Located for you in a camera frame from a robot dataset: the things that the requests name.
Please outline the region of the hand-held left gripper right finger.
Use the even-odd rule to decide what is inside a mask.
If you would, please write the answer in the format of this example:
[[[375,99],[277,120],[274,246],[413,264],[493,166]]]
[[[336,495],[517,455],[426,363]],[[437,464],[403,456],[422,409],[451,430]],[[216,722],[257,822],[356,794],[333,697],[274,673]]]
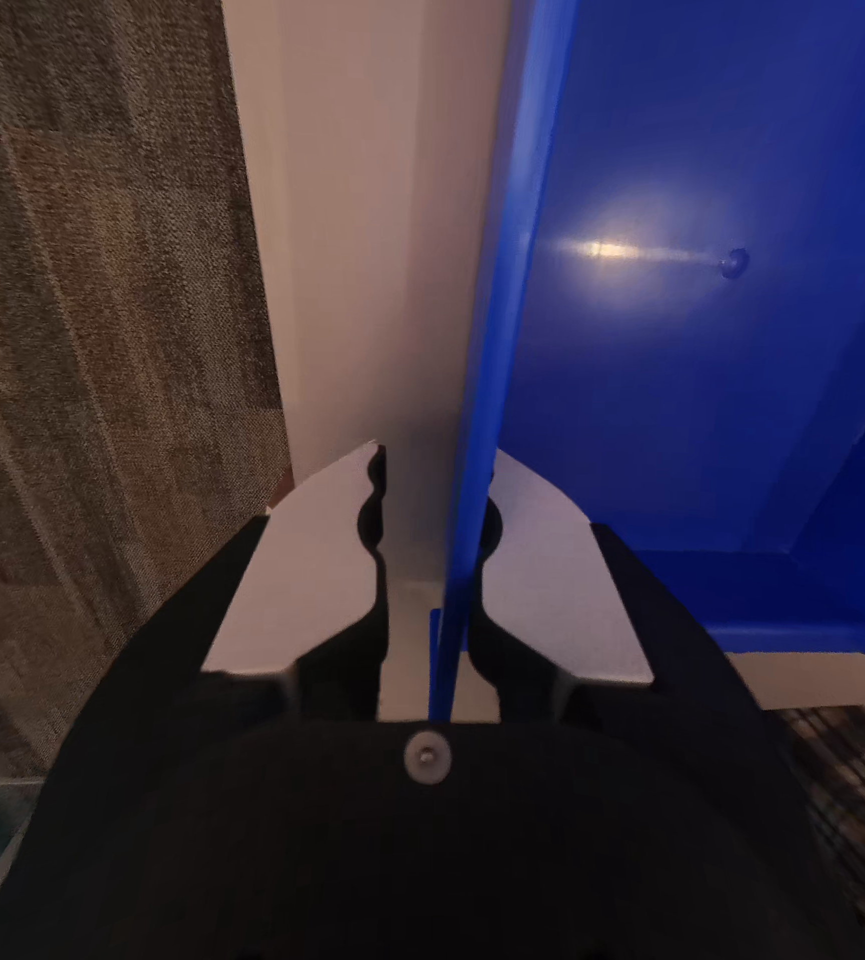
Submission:
[[[468,651],[502,722],[558,719],[575,690],[646,690],[654,671],[589,518],[498,450],[474,572]]]

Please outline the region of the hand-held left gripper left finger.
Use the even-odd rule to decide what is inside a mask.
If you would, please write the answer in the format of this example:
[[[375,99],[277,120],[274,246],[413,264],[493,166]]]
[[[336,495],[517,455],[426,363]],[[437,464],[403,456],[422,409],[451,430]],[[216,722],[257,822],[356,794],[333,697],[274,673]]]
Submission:
[[[267,511],[202,665],[271,680],[304,719],[374,722],[390,647],[387,451],[367,441]]]

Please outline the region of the blue plastic bin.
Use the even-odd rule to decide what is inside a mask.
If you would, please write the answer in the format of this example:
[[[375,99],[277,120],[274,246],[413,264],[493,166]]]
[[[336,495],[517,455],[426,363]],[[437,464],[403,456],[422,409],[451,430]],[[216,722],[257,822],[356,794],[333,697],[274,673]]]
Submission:
[[[865,705],[865,2],[512,2],[428,714],[496,453],[766,710]]]

